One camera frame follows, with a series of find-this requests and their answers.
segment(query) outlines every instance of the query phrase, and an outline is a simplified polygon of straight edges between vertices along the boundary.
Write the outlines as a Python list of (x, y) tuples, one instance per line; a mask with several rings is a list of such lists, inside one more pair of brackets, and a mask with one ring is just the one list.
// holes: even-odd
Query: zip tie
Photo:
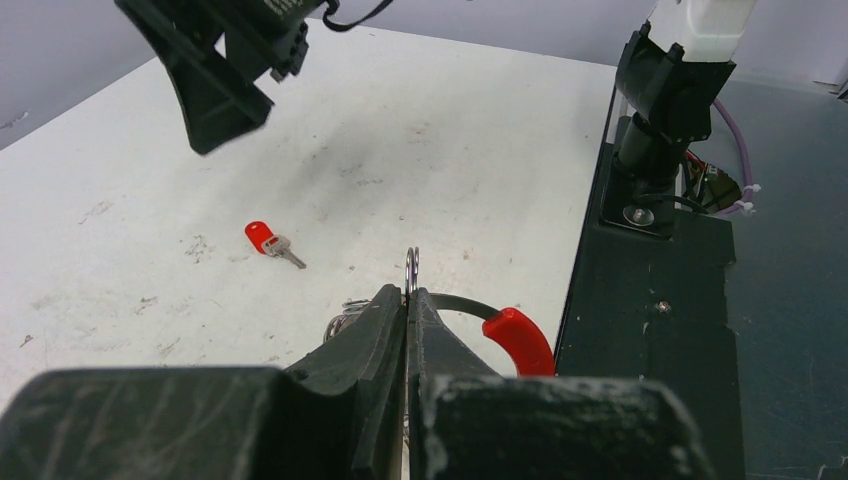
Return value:
[(733, 204), (742, 207), (742, 215), (745, 215), (746, 217), (757, 213), (757, 211), (754, 210), (754, 204), (752, 202), (743, 202), (742, 200), (737, 200), (733, 202)]

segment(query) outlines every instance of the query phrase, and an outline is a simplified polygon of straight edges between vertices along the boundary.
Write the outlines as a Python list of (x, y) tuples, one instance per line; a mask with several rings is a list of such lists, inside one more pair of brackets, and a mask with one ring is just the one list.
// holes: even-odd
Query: gray wall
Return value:
[[(369, 25), (615, 64), (654, 1), (395, 0)], [(342, 0), (337, 18), (376, 3)], [(760, 0), (738, 72), (837, 83), (848, 71), (845, 18), (846, 0)], [(0, 129), (0, 148), (151, 57), (112, 0), (0, 0), (0, 125), (28, 112)]]

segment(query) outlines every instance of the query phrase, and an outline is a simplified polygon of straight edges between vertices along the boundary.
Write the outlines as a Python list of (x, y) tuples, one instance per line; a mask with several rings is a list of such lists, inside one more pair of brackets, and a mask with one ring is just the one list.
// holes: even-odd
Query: scratched white surface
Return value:
[[(0, 151), (0, 409), (60, 367), (288, 365), (410, 245), (422, 286), (520, 304), (553, 344), (614, 69), (312, 26), (302, 74), (260, 82), (267, 126), (205, 158), (158, 61)], [(252, 220), (308, 268), (256, 254)]]

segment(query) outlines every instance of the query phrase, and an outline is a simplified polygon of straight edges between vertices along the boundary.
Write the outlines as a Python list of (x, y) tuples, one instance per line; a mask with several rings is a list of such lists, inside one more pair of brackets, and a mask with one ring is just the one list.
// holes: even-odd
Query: white tabletop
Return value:
[[(520, 305), (554, 343), (614, 69), (312, 27), (301, 75), (259, 82), (266, 127), (207, 157), (158, 60), (0, 151), (0, 409), (60, 367), (286, 366), (402, 286), (412, 245), (421, 286)], [(253, 220), (308, 268), (256, 253)]]

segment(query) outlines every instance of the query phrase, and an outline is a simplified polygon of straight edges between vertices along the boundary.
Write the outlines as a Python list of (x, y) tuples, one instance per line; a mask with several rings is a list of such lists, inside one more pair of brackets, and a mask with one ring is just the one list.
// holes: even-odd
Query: key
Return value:
[(291, 240), (282, 235), (274, 235), (269, 238), (262, 247), (265, 250), (266, 255), (271, 255), (272, 257), (283, 257), (297, 265), (297, 268), (301, 270), (306, 268), (306, 264), (303, 263), (303, 260), (297, 258), (297, 255), (291, 253)]

